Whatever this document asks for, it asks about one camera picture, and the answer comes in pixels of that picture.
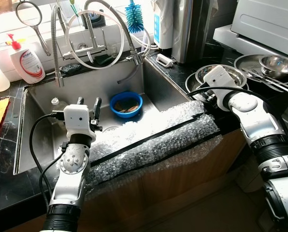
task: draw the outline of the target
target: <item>stainless steel bowl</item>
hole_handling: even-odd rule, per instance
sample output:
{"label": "stainless steel bowl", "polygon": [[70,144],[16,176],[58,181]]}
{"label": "stainless steel bowl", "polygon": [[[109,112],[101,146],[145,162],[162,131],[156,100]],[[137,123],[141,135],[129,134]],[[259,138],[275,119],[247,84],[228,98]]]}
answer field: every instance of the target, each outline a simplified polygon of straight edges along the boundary
{"label": "stainless steel bowl", "polygon": [[209,73],[213,68],[215,68],[217,65],[221,65],[227,73],[233,78],[237,86],[243,87],[246,82],[247,78],[244,75],[244,73],[241,70],[238,70],[234,67],[228,66],[228,65],[222,65],[222,64],[211,64],[204,66],[197,70],[196,72],[196,79],[200,84],[204,83],[204,76]]}
{"label": "stainless steel bowl", "polygon": [[288,76],[288,58],[279,55],[267,55],[259,58],[261,71],[275,79]]}

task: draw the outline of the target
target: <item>marble countertop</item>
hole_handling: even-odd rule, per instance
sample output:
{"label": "marble countertop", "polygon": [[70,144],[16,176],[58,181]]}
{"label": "marble countertop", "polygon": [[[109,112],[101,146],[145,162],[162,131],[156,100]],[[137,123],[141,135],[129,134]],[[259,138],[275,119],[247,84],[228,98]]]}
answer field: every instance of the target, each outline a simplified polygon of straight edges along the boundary
{"label": "marble countertop", "polygon": [[[241,55],[214,44],[207,44],[206,47],[206,56],[192,65],[179,66],[175,64],[172,68],[166,69],[155,62],[156,54],[153,54],[149,59],[186,92],[185,80],[198,68],[214,63],[233,66],[234,60]],[[83,72],[86,72],[86,69],[83,68],[79,73]],[[49,81],[52,78],[53,76],[46,77],[44,81]],[[248,81],[248,84],[252,91],[261,93],[271,100],[280,112],[285,110],[284,106],[285,102],[288,102],[288,94],[277,93],[261,83]],[[34,168],[13,175],[21,98],[24,87],[27,85],[23,80],[15,81],[11,83],[8,90],[0,92],[0,100],[3,98],[10,99],[10,105],[0,130],[0,220],[1,218],[7,219],[0,225],[1,231],[45,213],[44,200],[38,187],[38,170]],[[228,113],[214,110],[212,114],[217,117],[217,121],[219,120],[219,123],[216,123],[221,131],[224,131],[223,133],[232,131],[239,126],[237,120],[236,123],[231,123],[229,126],[227,122],[232,121],[233,116]]]}

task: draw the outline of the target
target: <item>stainless steel sink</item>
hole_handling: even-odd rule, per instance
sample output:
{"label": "stainless steel sink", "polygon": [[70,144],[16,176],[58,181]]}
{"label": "stainless steel sink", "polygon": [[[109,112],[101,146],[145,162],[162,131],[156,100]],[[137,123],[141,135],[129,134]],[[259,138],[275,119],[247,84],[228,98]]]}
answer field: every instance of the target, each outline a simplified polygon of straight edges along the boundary
{"label": "stainless steel sink", "polygon": [[[30,130],[36,119],[51,112],[51,99],[54,97],[68,104],[74,104],[78,97],[83,97],[84,104],[91,110],[96,97],[101,97],[99,125],[103,126],[104,131],[121,126],[127,121],[138,121],[145,117],[147,112],[158,114],[188,101],[184,93],[147,59],[132,79],[117,84],[117,81],[125,78],[133,68],[132,62],[120,62],[105,70],[67,77],[62,88],[56,87],[54,81],[26,88],[22,97],[14,174],[36,167],[29,149]],[[111,97],[123,91],[141,94],[143,107],[139,115],[122,119],[111,112]],[[34,152],[43,166],[59,155],[59,146],[63,141],[67,141],[65,128],[54,120],[44,119],[34,132]]]}

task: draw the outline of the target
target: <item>wooden cabinet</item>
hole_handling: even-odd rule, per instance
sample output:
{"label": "wooden cabinet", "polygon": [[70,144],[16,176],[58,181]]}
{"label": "wooden cabinet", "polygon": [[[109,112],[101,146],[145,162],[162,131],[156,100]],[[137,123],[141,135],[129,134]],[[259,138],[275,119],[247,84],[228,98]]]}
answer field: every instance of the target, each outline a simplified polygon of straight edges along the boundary
{"label": "wooden cabinet", "polygon": [[[233,131],[224,135],[221,143],[197,162],[145,173],[141,178],[114,191],[86,201],[78,222],[78,232],[127,232],[136,228],[137,224],[143,225],[151,221],[158,214],[157,211],[166,205],[162,205],[163,202],[166,203],[170,199],[197,189],[203,183],[225,175],[244,145],[245,139],[241,131]],[[41,229],[42,220],[38,218],[34,221],[38,224],[33,225],[33,228]],[[26,229],[27,224],[32,225],[33,220],[9,231],[23,231],[20,229],[22,226]]]}

